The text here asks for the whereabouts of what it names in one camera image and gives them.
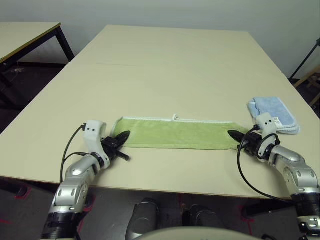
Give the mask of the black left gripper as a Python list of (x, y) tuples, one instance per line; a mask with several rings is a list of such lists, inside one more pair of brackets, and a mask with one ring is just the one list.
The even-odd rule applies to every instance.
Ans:
[(121, 158), (125, 161), (130, 160), (128, 155), (120, 152), (120, 148), (126, 143), (130, 134), (129, 130), (123, 131), (116, 137), (107, 137), (101, 142), (102, 148), (111, 162), (116, 158)]

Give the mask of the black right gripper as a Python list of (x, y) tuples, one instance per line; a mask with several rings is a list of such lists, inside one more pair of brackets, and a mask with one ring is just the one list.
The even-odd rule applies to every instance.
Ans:
[(229, 130), (228, 134), (238, 143), (240, 143), (244, 138), (241, 149), (251, 156), (257, 156), (257, 147), (262, 140), (262, 136), (260, 134), (250, 133), (245, 137), (245, 134), (237, 130)]

